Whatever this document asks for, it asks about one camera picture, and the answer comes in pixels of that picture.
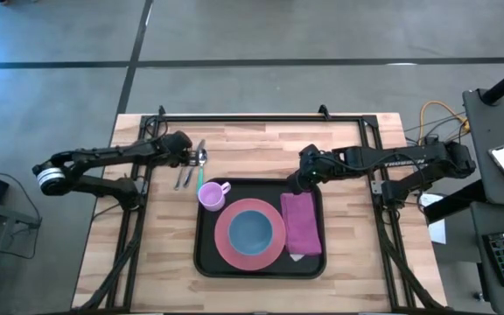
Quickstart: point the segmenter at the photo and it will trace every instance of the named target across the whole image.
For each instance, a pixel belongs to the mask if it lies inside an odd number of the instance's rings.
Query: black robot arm
[[[356,179],[382,166],[417,165],[419,170],[406,178],[378,183],[376,189],[386,207],[401,207],[411,192],[427,190],[442,178],[463,179],[476,168],[468,148],[455,142],[387,150],[352,146],[332,151],[311,144],[299,156],[299,169],[287,178],[295,194],[330,180]]]
[[[110,180],[83,174],[95,167],[126,163],[148,167],[195,165],[196,154],[190,151],[191,148],[190,138],[177,131],[126,146],[57,153],[44,163],[35,165],[32,172],[40,189],[48,196],[70,192],[92,193],[96,197],[111,195],[123,210],[129,211],[139,208],[144,200],[132,178]]]

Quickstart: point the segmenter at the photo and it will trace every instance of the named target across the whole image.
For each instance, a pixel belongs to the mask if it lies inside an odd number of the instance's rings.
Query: pink bowl
[[[244,211],[256,210],[265,215],[273,227],[271,244],[260,255],[243,255],[231,246],[228,227],[233,218]],[[260,270],[271,265],[285,245],[285,224],[281,214],[269,203],[259,199],[240,199],[230,204],[220,214],[215,225],[215,245],[219,254],[231,266],[246,271]]]

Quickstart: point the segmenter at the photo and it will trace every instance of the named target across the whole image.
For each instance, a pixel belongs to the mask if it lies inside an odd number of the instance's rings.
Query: knife
[[[198,144],[198,149],[196,149],[196,159],[199,159],[199,156],[200,156],[200,152],[201,152],[201,149],[203,149],[203,147],[206,146],[206,139],[202,139],[199,144]],[[195,166],[192,166],[192,168],[190,169],[190,171],[188,172],[188,176],[186,176],[185,180],[184,180],[184,188],[187,188],[189,185],[190,185],[190,179],[192,178],[192,173],[193,173],[193,169],[195,168]]]

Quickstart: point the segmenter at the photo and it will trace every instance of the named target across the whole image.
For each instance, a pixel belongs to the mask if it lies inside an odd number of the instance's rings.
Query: metal utensil
[[[198,158],[200,158],[200,152],[205,145],[206,145],[206,139],[203,139],[199,142],[198,149],[196,149],[196,155],[198,155]],[[193,173],[194,168],[195,168],[195,166],[192,166],[192,168],[188,172],[188,176],[185,177],[184,188],[187,188],[190,185],[190,179],[192,179],[192,173]]]
[[[201,149],[201,152],[199,153],[199,176],[198,176],[197,191],[199,191],[201,186],[203,185],[203,165],[205,165],[206,162],[207,162],[207,150]]]
[[[174,190],[180,189],[180,184],[182,183],[182,176],[184,175],[184,171],[186,168],[182,166],[180,168],[180,173],[178,174],[178,179],[176,180],[176,185],[174,185]]]

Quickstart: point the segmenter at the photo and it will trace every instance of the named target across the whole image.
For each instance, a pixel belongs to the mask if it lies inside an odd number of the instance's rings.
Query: black tray
[[[257,198],[271,204],[281,213],[282,193],[290,193],[285,179],[264,178],[213,178],[210,182],[223,184],[229,182],[231,191],[226,195],[225,207],[245,198]],[[206,277],[256,277],[256,278],[286,278],[313,279],[318,277],[326,267],[326,238],[324,234],[324,215],[322,211],[322,195],[316,187],[312,191],[314,198],[318,237],[322,245],[322,254],[305,256],[298,262],[291,259],[287,248],[268,267],[256,271],[245,271],[229,265],[217,251],[214,240],[215,223],[225,210],[207,211],[201,204],[198,208],[196,240],[193,250],[193,263],[200,274]]]

